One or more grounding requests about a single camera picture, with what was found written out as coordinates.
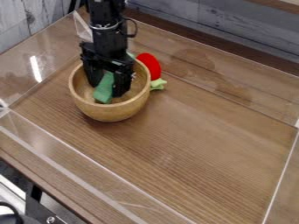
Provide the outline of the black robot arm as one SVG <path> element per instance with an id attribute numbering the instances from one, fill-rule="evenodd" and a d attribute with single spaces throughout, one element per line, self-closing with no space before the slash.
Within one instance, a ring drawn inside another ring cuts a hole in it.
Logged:
<path id="1" fill-rule="evenodd" d="M 127 53 L 129 39 L 137 36 L 127 32 L 130 18 L 123 16 L 126 0 L 87 0 L 92 41 L 82 41 L 80 59 L 95 88 L 104 80 L 104 72 L 112 73 L 112 96 L 120 97 L 131 88 L 135 60 Z"/>

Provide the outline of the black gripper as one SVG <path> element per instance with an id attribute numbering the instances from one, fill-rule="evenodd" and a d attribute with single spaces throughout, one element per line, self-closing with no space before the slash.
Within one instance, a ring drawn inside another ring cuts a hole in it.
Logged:
<path id="1" fill-rule="evenodd" d="M 92 42 L 83 41 L 80 58 L 88 78 L 88 84 L 95 88 L 104 76 L 103 63 L 100 61 L 122 60 L 126 57 L 129 39 L 137 35 L 130 34 L 126 24 L 100 26 L 91 24 Z M 122 97 L 131 88 L 133 70 L 114 72 L 114 96 Z"/>

